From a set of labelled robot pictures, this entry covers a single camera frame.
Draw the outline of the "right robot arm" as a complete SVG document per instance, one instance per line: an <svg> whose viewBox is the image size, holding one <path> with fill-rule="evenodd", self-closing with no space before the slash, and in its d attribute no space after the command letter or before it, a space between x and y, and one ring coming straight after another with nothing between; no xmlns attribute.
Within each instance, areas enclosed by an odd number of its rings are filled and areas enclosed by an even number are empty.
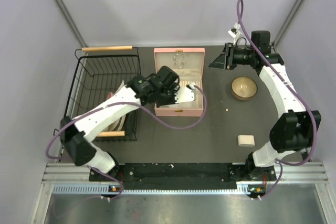
<svg viewBox="0 0 336 224"><path fill-rule="evenodd" d="M315 148L321 114L309 110L298 97L283 59L271 51L269 31L252 31L251 38L244 39L250 41L250 45L239 45L243 35L238 28L232 28L228 33L234 41L224 45L221 54L209 67L233 70L237 65L251 66L266 85L278 112L278 121L270 130L269 141L246 159L245 174L256 180L285 156Z"/></svg>

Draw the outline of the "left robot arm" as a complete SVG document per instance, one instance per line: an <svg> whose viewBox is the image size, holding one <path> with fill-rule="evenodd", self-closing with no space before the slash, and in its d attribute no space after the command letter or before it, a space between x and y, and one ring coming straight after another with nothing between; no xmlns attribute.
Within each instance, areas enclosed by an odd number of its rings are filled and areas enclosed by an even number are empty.
<svg viewBox="0 0 336 224"><path fill-rule="evenodd" d="M97 135L124 115L141 105L176 103L175 94L180 88L178 74L167 66L148 77L136 76L111 98L95 109L71 119L64 117L60 125L66 126L60 141L76 166L90 166L99 170L107 180L119 174L119 163L109 152L95 146Z"/></svg>

